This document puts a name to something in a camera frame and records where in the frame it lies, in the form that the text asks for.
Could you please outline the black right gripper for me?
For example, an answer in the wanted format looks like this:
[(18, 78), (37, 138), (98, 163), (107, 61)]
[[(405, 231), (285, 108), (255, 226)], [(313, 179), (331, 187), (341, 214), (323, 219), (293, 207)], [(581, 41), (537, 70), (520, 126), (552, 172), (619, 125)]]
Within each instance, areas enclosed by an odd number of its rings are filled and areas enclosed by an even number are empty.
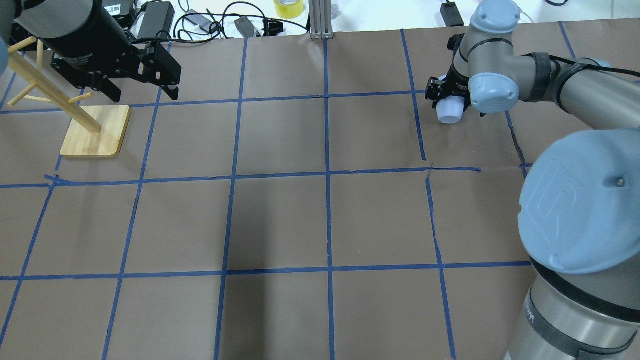
[(447, 48), (452, 52), (452, 61), (444, 79), (439, 80), (437, 77), (432, 76), (428, 80), (425, 99), (431, 102), (433, 109), (450, 97), (462, 98), (462, 104), (465, 109), (471, 105), (471, 96), (468, 88), (469, 77), (462, 74), (455, 66), (457, 57), (462, 59), (463, 63), (468, 64), (466, 58), (460, 54), (460, 46), (464, 36), (464, 34), (454, 34), (448, 39)]

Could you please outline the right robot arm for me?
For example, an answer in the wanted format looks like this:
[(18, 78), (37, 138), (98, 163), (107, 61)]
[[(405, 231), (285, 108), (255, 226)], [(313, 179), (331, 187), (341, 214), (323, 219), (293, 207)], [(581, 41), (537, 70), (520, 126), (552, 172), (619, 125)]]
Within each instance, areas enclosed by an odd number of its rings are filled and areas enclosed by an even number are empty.
[(619, 214), (624, 145), (580, 131), (529, 169), (522, 105), (444, 125), (416, 95), (160, 107), (105, 360), (626, 360), (635, 328), (570, 303), (543, 269)]

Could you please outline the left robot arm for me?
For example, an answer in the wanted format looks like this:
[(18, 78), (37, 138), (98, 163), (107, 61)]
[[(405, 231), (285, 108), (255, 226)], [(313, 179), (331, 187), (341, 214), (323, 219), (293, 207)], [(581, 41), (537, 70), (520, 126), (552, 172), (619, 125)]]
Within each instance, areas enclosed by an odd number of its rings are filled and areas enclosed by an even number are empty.
[(19, 24), (53, 51), (51, 68), (76, 89), (118, 103), (122, 92), (114, 79), (132, 79), (178, 100), (182, 67), (165, 48), (167, 39), (130, 40), (100, 0), (3, 0), (0, 14), (5, 48)]

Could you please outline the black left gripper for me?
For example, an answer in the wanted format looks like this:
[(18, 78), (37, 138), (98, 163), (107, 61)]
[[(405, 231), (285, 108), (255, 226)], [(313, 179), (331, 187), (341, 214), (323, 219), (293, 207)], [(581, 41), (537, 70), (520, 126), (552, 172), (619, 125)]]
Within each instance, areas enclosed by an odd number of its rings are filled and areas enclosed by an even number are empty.
[(160, 43), (145, 47), (145, 77), (138, 73), (140, 51), (100, 0), (21, 0), (17, 22), (81, 75), (93, 75), (91, 89), (114, 103), (122, 91), (109, 78), (151, 83), (178, 100), (182, 66)]

